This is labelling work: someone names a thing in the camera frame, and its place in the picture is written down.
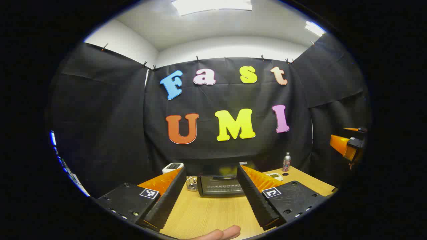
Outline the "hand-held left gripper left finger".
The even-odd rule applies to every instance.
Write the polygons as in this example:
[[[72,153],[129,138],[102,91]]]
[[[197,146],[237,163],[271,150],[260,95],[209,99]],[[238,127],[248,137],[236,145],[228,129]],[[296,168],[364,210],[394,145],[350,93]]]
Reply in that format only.
[[[96,203],[131,224],[159,232],[164,228],[186,181],[180,167],[141,184],[123,183]]]

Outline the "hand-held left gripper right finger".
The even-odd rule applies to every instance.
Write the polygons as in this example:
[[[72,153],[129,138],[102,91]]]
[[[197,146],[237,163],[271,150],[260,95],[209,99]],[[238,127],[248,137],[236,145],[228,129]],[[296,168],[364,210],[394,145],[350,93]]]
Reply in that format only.
[[[263,230],[294,222],[328,199],[298,181],[283,183],[244,165],[237,180]]]

